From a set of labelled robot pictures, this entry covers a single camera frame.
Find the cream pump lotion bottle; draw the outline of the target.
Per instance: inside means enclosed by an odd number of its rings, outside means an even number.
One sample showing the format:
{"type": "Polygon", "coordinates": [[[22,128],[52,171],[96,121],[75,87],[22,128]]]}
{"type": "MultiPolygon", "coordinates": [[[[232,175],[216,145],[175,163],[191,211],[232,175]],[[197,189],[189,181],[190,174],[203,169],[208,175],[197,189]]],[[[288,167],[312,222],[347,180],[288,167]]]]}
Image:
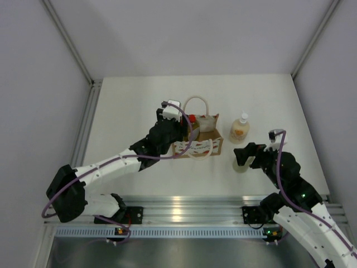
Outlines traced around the cream pump lotion bottle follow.
{"type": "Polygon", "coordinates": [[[250,130],[248,118],[248,114],[243,111],[240,117],[231,124],[229,140],[233,144],[239,144],[245,140],[250,130]]]}

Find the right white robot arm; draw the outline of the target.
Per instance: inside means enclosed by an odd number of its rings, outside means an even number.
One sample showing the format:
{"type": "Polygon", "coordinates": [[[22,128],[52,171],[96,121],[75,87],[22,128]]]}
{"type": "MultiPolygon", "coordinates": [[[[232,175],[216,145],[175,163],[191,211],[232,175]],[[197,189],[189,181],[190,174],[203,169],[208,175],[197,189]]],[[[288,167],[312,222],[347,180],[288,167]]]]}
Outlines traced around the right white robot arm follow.
{"type": "Polygon", "coordinates": [[[310,254],[318,267],[356,267],[356,248],[333,220],[315,188],[300,176],[300,165],[289,152],[251,142],[234,149],[238,166],[251,157],[279,190],[260,201],[248,224],[279,224],[310,254]]]}

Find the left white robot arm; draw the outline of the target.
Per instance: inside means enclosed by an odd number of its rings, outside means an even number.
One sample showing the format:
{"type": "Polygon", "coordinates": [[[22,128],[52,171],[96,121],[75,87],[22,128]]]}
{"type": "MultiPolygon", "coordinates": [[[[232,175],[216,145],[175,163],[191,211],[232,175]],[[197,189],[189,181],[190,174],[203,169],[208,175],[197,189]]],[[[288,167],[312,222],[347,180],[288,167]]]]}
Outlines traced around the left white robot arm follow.
{"type": "Polygon", "coordinates": [[[157,121],[143,139],[123,152],[96,164],[81,167],[64,165],[57,171],[46,191],[49,203],[42,211],[49,218],[49,208],[61,223],[80,216],[93,216],[96,223],[120,223],[125,219],[127,206],[115,193],[98,194],[105,183],[123,175],[138,173],[168,157],[168,149],[187,134],[188,116],[180,102],[168,100],[157,109],[157,121]]]}

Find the burlap watermelon canvas bag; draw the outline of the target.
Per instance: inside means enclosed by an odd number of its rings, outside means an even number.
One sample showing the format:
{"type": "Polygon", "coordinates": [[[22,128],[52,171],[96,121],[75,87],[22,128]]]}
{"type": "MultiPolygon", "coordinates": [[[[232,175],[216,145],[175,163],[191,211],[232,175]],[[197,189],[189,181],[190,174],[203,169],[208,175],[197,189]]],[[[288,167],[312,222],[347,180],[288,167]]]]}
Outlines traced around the burlap watermelon canvas bag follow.
{"type": "Polygon", "coordinates": [[[216,128],[219,115],[211,115],[209,113],[209,104],[207,100],[199,95],[194,95],[186,100],[183,105],[183,110],[186,109],[188,102],[192,99],[199,99],[205,104],[204,114],[194,114],[200,124],[200,134],[197,140],[193,141],[177,141],[172,147],[173,156],[175,158],[191,158],[194,160],[205,160],[210,156],[220,155],[223,144],[223,138],[216,128]]]}

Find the yellow red-capped bottle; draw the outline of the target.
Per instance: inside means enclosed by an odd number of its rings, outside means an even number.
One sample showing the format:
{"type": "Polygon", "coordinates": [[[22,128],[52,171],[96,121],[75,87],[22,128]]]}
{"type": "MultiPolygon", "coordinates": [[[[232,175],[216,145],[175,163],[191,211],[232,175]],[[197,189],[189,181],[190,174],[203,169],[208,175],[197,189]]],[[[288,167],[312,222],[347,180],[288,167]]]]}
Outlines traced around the yellow red-capped bottle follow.
{"type": "Polygon", "coordinates": [[[200,124],[196,119],[196,116],[193,114],[188,115],[190,126],[187,126],[187,134],[184,137],[184,141],[190,141],[192,138],[193,141],[197,140],[200,134],[200,124]]]}

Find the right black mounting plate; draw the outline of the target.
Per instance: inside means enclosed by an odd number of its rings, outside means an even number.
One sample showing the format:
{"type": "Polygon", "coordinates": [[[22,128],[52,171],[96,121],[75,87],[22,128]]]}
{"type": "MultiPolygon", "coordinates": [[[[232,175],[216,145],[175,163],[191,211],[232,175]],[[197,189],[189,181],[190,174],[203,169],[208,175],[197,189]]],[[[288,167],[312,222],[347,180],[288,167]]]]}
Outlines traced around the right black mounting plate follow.
{"type": "Polygon", "coordinates": [[[243,206],[243,221],[245,224],[263,224],[266,217],[259,206],[243,206]]]}

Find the black mounting plate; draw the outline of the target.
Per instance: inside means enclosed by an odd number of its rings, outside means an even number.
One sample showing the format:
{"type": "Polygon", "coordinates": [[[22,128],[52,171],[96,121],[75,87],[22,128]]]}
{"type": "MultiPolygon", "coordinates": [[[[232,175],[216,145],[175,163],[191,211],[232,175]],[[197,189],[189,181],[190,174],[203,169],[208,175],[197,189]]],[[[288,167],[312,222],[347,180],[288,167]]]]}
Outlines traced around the black mounting plate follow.
{"type": "Polygon", "coordinates": [[[124,224],[142,224],[143,221],[143,207],[127,207],[123,218],[124,224]]]}
{"type": "Polygon", "coordinates": [[[243,206],[243,221],[245,224],[263,224],[266,217],[259,206],[243,206]]]}

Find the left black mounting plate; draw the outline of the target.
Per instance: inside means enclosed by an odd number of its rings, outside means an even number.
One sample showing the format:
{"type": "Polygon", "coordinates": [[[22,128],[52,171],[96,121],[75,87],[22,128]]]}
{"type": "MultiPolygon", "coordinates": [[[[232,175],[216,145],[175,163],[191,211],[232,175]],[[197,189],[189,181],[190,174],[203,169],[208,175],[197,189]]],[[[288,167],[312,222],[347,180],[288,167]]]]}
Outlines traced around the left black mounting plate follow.
{"type": "Polygon", "coordinates": [[[142,224],[143,221],[143,207],[127,207],[123,218],[124,224],[142,224]]]}

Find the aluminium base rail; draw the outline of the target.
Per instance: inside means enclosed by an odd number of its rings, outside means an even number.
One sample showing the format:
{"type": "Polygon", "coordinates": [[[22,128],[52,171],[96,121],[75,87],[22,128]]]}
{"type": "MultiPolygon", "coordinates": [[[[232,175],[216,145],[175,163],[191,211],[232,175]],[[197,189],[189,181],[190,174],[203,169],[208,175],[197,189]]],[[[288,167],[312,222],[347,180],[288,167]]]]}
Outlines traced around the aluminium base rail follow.
{"type": "Polygon", "coordinates": [[[143,226],[242,226],[247,206],[263,195],[246,196],[122,196],[129,207],[143,207],[143,226]]]}

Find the left aluminium frame post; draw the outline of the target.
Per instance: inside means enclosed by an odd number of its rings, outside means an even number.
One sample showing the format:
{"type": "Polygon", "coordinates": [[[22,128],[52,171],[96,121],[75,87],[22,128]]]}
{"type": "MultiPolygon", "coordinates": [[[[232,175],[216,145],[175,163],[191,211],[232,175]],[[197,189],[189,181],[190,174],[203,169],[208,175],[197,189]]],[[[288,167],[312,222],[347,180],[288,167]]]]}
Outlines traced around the left aluminium frame post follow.
{"type": "Polygon", "coordinates": [[[53,3],[51,1],[41,1],[40,3],[42,4],[45,12],[48,14],[50,20],[57,29],[71,57],[76,62],[77,66],[79,67],[79,70],[81,71],[88,84],[85,105],[79,122],[79,129],[75,137],[73,152],[71,154],[70,160],[71,166],[82,166],[85,159],[91,127],[93,125],[95,111],[97,108],[103,81],[101,79],[93,79],[91,77],[88,68],[85,66],[84,61],[80,56],[80,53],[78,52],[72,38],[70,37],[67,29],[65,28],[53,3]]]}

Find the aluminium frame post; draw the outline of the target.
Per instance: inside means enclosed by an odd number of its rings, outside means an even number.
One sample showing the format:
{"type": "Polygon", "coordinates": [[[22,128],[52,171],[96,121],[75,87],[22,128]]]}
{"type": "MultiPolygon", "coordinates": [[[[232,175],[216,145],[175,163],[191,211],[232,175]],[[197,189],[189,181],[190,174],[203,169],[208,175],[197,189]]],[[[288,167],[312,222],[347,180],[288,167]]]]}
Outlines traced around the aluminium frame post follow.
{"type": "Polygon", "coordinates": [[[295,67],[291,72],[292,80],[295,80],[299,75],[299,73],[301,72],[303,66],[305,65],[306,61],[309,59],[310,55],[312,54],[313,50],[318,44],[321,36],[323,35],[324,31],[327,29],[334,14],[337,12],[337,10],[339,9],[342,3],[343,3],[342,0],[333,0],[329,2],[326,11],[324,12],[323,16],[319,20],[319,23],[315,27],[312,36],[309,38],[307,45],[305,46],[302,54],[300,55],[298,61],[295,64],[295,67]]]}
{"type": "Polygon", "coordinates": [[[80,56],[80,53],[78,52],[72,38],[70,37],[67,29],[65,28],[53,3],[51,1],[41,1],[40,3],[42,4],[45,12],[48,14],[50,20],[57,29],[71,57],[76,62],[77,66],[79,67],[79,70],[81,71],[88,84],[85,105],[79,122],[79,129],[75,137],[73,152],[71,154],[70,160],[71,166],[82,166],[85,159],[91,127],[93,125],[95,111],[97,108],[103,81],[101,79],[93,79],[91,77],[88,68],[85,66],[84,61],[80,56]]]}

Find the right aluminium frame post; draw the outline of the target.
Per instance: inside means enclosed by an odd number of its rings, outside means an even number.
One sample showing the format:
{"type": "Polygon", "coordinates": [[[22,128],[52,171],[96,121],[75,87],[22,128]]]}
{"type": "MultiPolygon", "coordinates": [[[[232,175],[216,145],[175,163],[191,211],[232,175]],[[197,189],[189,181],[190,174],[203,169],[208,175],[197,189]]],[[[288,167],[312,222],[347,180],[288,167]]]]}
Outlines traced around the right aluminium frame post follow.
{"type": "Polygon", "coordinates": [[[292,80],[295,80],[299,75],[299,73],[301,72],[303,66],[305,65],[306,61],[309,59],[310,55],[312,54],[313,50],[318,44],[321,36],[323,35],[324,31],[327,29],[334,14],[337,12],[337,10],[339,9],[342,3],[343,3],[342,0],[333,0],[329,2],[326,11],[324,12],[323,16],[319,20],[319,23],[315,27],[312,36],[309,38],[307,45],[305,46],[302,54],[300,55],[298,61],[295,64],[295,67],[291,72],[292,80]]]}

